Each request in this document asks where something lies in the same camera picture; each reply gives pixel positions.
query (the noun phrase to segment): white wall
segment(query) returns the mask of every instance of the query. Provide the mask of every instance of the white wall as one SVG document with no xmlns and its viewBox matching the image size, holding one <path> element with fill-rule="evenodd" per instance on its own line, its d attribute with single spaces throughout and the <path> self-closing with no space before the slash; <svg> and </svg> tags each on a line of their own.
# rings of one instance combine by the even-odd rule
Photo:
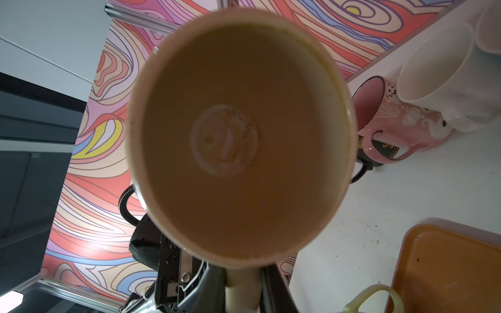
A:
<svg viewBox="0 0 501 313">
<path fill-rule="evenodd" d="M 106 0 L 0 0 L 0 72 L 87 101 Z"/>
</svg>

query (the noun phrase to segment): black panel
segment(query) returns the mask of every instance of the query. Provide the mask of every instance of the black panel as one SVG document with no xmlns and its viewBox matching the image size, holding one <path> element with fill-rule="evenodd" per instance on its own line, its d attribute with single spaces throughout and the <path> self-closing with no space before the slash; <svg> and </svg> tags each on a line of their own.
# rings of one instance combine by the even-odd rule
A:
<svg viewBox="0 0 501 313">
<path fill-rule="evenodd" d="M 0 116 L 79 128 L 83 113 L 0 91 Z"/>
<path fill-rule="evenodd" d="M 70 158 L 70 153 L 41 153 L 39 158 L 30 159 L 12 220 L 12 233 L 52 221 Z"/>
<path fill-rule="evenodd" d="M 49 232 L 0 248 L 0 294 L 40 272 Z"/>
<path fill-rule="evenodd" d="M 0 90 L 24 98 L 49 103 L 73 111 L 84 112 L 86 103 L 82 100 L 60 94 L 56 91 L 28 83 L 19 78 L 0 73 Z"/>
<path fill-rule="evenodd" d="M 78 128 L 0 116 L 0 139 L 75 144 Z"/>
<path fill-rule="evenodd" d="M 7 236 L 21 185 L 28 169 L 29 152 L 0 152 L 0 237 Z"/>
<path fill-rule="evenodd" d="M 32 290 L 28 294 L 25 294 L 23 303 L 21 303 L 17 308 L 12 310 L 10 313 L 49 312 L 49 310 L 53 306 L 58 304 L 60 301 L 61 298 L 58 298 L 54 295 L 38 290 Z"/>
</svg>

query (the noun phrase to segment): psychedelic mural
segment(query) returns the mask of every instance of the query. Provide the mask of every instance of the psychedelic mural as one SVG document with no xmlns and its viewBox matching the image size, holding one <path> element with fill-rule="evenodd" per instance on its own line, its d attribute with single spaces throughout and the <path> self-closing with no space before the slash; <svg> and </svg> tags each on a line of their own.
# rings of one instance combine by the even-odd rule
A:
<svg viewBox="0 0 501 313">
<path fill-rule="evenodd" d="M 284 16 L 318 39 L 347 79 L 453 1 L 231 0 Z"/>
<path fill-rule="evenodd" d="M 141 293 L 157 275 L 131 257 L 134 228 L 117 204 L 131 184 L 123 143 L 127 102 L 139 71 L 163 38 L 111 23 L 42 265 L 44 274 L 121 300 Z M 133 197 L 128 207 L 140 219 L 144 210 Z"/>
<path fill-rule="evenodd" d="M 216 8 L 212 0 L 113 0 L 145 14 L 183 24 Z M 231 0 L 285 16 L 312 33 L 346 78 L 452 3 L 440 0 Z M 123 127 L 134 82 L 160 35 L 113 20 L 84 113 L 47 245 L 42 273 L 125 300 L 157 273 L 128 251 L 134 228 L 118 212 L 130 185 Z M 137 198 L 129 210 L 144 214 Z M 279 262 L 290 281 L 295 257 Z"/>
<path fill-rule="evenodd" d="M 178 25 L 217 10 L 216 0 L 109 0 L 109 3 Z"/>
</svg>

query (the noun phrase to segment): cup rim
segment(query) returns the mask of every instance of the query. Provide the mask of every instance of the cup rim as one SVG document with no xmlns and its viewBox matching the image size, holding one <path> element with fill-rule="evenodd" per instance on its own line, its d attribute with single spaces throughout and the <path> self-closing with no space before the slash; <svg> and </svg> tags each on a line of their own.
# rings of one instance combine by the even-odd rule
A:
<svg viewBox="0 0 501 313">
<path fill-rule="evenodd" d="M 159 209 L 160 205 L 155 199 L 155 195 L 151 191 L 151 188 L 145 188 L 145 186 L 150 185 L 146 171 L 136 170 L 144 168 L 145 164 L 144 155 L 141 149 L 141 124 L 143 123 L 146 102 L 153 89 L 154 83 L 160 77 L 163 70 L 163 66 L 158 65 L 168 63 L 182 47 L 191 42 L 195 37 L 216 28 L 230 25 L 261 25 L 263 27 L 275 28 L 278 31 L 296 37 L 298 41 L 311 49 L 318 60 L 324 65 L 326 72 L 333 81 L 334 88 L 339 95 L 340 105 L 346 110 L 347 125 L 352 129 L 349 134 L 346 134 L 347 136 L 351 136 L 352 140 L 349 140 L 350 146 L 347 148 L 346 152 L 347 164 L 345 177 L 343 178 L 345 184 L 337 191 L 335 202 L 332 203 L 333 209 L 329 211 L 328 216 L 325 217 L 318 227 L 312 229 L 308 236 L 305 236 L 302 241 L 297 242 L 294 246 L 286 250 L 277 251 L 274 255 L 266 255 L 257 258 L 242 259 L 231 256 L 220 256 L 211 252 L 210 249 L 205 249 L 191 241 L 188 236 L 185 236 L 183 232 L 165 216 L 165 214 L 161 213 Z M 129 170 L 134 182 L 136 182 L 136 186 L 140 188 L 143 199 L 146 204 L 149 205 L 149 207 L 146 208 L 148 216 L 161 232 L 176 245 L 183 247 L 190 254 L 198 258 L 208 260 L 210 263 L 226 268 L 245 268 L 268 265 L 291 254 L 297 253 L 299 249 L 310 243 L 327 226 L 341 205 L 344 195 L 348 190 L 355 165 L 357 142 L 356 118 L 350 99 L 351 97 L 346 86 L 346 81 L 335 67 L 327 51 L 325 51 L 310 34 L 291 21 L 261 10 L 230 9 L 213 12 L 187 23 L 169 36 L 169 38 L 160 45 L 157 54 L 150 57 L 150 60 L 148 60 L 139 74 L 134 92 L 128 104 L 128 118 L 125 127 L 125 149 L 126 155 L 128 156 L 127 163 L 129 164 Z"/>
<path fill-rule="evenodd" d="M 483 12 L 482 14 L 480 15 L 480 18 L 478 19 L 478 22 L 476 23 L 476 26 L 475 26 L 475 34 L 474 34 L 474 37 L 475 37 L 475 43 L 476 45 L 483 51 L 487 52 L 487 53 L 491 53 L 491 54 L 495 54 L 495 55 L 498 55 L 498 56 L 501 56 L 501 48 L 499 49 L 496 49 L 496 48 L 491 48 L 489 46 L 487 46 L 486 44 L 484 44 L 482 42 L 482 40 L 480 39 L 480 33 L 482 32 L 482 30 L 484 30 L 485 28 L 482 28 L 482 26 L 485 26 L 483 25 L 483 23 L 485 22 L 485 16 L 487 15 L 487 13 L 489 13 L 489 10 L 494 7 L 494 5 L 498 2 L 499 0 L 493 0 L 489 5 L 487 5 L 484 9 L 483 9 Z"/>
<path fill-rule="evenodd" d="M 419 52 L 421 52 L 422 50 L 424 50 L 426 48 L 426 45 L 427 45 L 427 43 L 429 43 L 430 40 L 434 39 L 435 37 L 439 36 L 440 34 L 442 34 L 445 31 L 449 31 L 449 30 L 456 29 L 456 28 L 464 28 L 464 29 L 466 29 L 468 31 L 469 36 L 470 36 L 470 43 L 469 43 L 469 47 L 468 47 L 468 52 L 464 56 L 464 59 L 461 62 L 461 65 L 459 65 L 459 67 L 454 71 L 454 73 L 445 82 L 443 82 L 442 85 L 440 85 L 439 87 L 437 87 L 434 91 L 432 91 L 431 93 L 427 94 L 426 96 L 423 96 L 423 97 L 417 98 L 417 99 L 406 99 L 404 96 L 402 96 L 402 93 L 400 92 L 400 94 L 398 94 L 398 98 L 401 101 L 412 104 L 412 103 L 420 102 L 422 100 L 425 100 L 427 98 L 430 98 L 430 97 L 434 96 L 435 94 L 437 94 L 438 92 L 440 92 L 442 90 L 443 86 L 447 85 L 452 80 L 452 78 L 454 77 L 454 75 L 456 75 L 456 73 L 458 73 L 464 67 L 464 64 L 465 64 L 466 60 L 473 53 L 473 50 L 474 50 L 474 47 L 475 47 L 475 40 L 473 38 L 474 37 L 473 27 L 470 24 L 468 24 L 468 23 L 459 23 L 457 25 L 454 25 L 454 26 L 451 26 L 451 27 L 448 27 L 448 28 L 445 28 L 445 29 L 439 31 L 438 33 L 436 33 L 432 37 L 428 38 L 425 42 L 423 42 L 423 44 L 418 49 L 416 49 L 416 51 L 414 51 L 414 53 L 411 55 L 411 57 L 409 58 L 409 60 L 405 63 L 405 65 L 400 70 L 400 74 L 398 75 L 398 79 L 397 79 L 396 84 L 397 84 L 397 86 L 399 86 L 399 85 L 402 86 L 402 84 L 401 84 L 402 76 L 405 77 L 405 76 L 411 75 L 411 74 L 407 73 L 405 70 L 409 66 L 409 64 L 412 61 L 412 59 Z"/>
<path fill-rule="evenodd" d="M 381 103 L 383 102 L 383 99 L 384 99 L 384 95 L 386 94 L 385 92 L 385 82 L 386 82 L 386 78 L 384 78 L 383 76 L 381 75 L 374 75 L 372 77 L 369 77 L 368 79 L 366 79 L 358 88 L 357 88 L 357 91 L 355 91 L 355 93 L 353 94 L 353 97 L 351 97 L 352 101 L 353 101 L 353 98 L 357 95 L 358 91 L 360 90 L 360 88 L 362 88 L 365 83 L 367 83 L 369 80 L 371 79 L 374 79 L 374 78 L 379 78 L 382 82 L 383 82 L 383 95 L 381 96 L 381 100 L 379 101 L 379 107 L 378 109 L 376 110 L 376 113 L 374 113 L 374 116 L 376 116 L 377 112 L 379 111 L 379 108 L 381 107 Z M 365 128 L 365 126 L 369 125 L 369 123 L 372 121 L 372 119 L 374 118 L 374 116 L 371 118 L 371 120 L 365 124 L 363 127 L 360 127 L 360 125 L 358 125 L 358 120 L 357 120 L 357 132 L 361 131 L 362 129 Z"/>
</svg>

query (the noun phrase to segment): screw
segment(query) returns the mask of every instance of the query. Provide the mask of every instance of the screw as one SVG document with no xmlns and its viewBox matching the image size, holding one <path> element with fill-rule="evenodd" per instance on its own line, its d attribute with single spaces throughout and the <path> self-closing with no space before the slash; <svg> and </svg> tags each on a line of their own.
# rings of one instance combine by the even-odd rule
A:
<svg viewBox="0 0 501 313">
<path fill-rule="evenodd" d="M 181 283 L 187 283 L 191 279 L 191 273 L 185 272 L 183 275 L 181 275 Z"/>
<path fill-rule="evenodd" d="M 176 256 L 174 254 L 171 254 L 167 257 L 167 264 L 174 264 L 176 263 Z"/>
</svg>

